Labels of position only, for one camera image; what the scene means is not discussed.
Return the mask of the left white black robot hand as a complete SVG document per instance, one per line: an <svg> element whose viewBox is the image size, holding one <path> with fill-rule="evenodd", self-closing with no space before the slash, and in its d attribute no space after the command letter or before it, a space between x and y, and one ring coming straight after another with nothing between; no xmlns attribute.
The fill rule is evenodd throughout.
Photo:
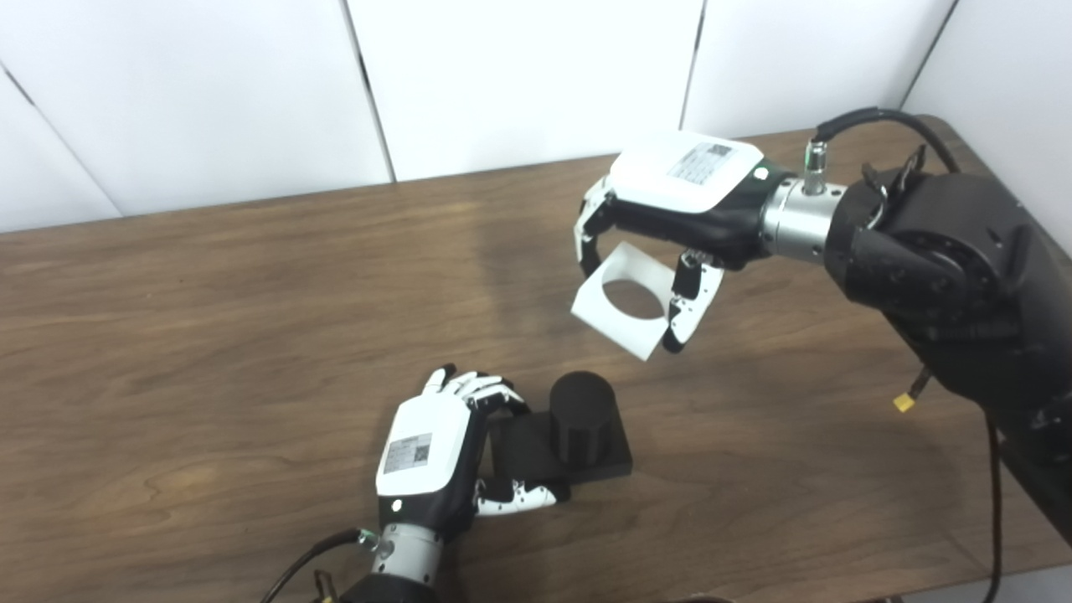
<svg viewBox="0 0 1072 603"><path fill-rule="evenodd" d="M524 477L480 477L489 423L506 411L528 415L513 382L441 366L399 405L375 477L379 527L410 524L444 543L492 518L567 503L570 485Z"/></svg>

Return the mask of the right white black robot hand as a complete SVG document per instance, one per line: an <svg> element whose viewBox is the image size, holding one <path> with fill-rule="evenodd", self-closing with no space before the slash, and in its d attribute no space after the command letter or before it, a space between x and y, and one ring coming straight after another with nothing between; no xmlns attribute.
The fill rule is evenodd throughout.
<svg viewBox="0 0 1072 603"><path fill-rule="evenodd" d="M662 132L627 145L580 204L574 312L647 361L689 343L727 271L770 255L765 217L800 176L749 142Z"/></svg>

